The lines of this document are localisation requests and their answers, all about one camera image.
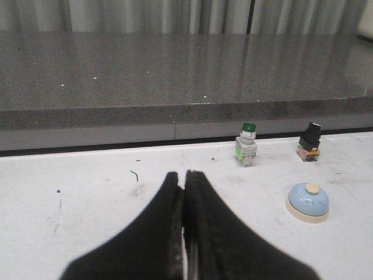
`green push button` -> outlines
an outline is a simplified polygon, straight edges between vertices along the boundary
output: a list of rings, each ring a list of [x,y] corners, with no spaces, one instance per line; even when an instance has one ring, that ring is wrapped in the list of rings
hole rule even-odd
[[[251,122],[245,122],[244,126],[242,127],[243,131],[246,132],[255,132],[256,131],[256,125]]]

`curtain fold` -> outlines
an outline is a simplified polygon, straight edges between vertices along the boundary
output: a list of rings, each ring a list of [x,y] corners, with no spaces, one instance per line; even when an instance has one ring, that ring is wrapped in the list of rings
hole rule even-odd
[[[0,0],[0,30],[356,34],[366,1]]]

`white table surface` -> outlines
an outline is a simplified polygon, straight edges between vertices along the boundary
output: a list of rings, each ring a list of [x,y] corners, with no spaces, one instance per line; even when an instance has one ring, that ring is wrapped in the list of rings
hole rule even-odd
[[[167,172],[177,171],[183,186],[188,169],[205,172],[244,223],[322,279],[372,279],[373,132],[322,136],[317,162],[300,160],[298,140],[257,140],[248,168],[234,142],[2,157],[0,279],[58,279],[68,262],[136,218]],[[324,223],[287,211],[300,182],[328,194]]]

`gray countertop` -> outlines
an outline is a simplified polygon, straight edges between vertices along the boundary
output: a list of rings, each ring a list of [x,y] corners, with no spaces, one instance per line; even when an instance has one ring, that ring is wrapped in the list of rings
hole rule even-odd
[[[372,114],[373,43],[353,36],[0,32],[3,132]]]

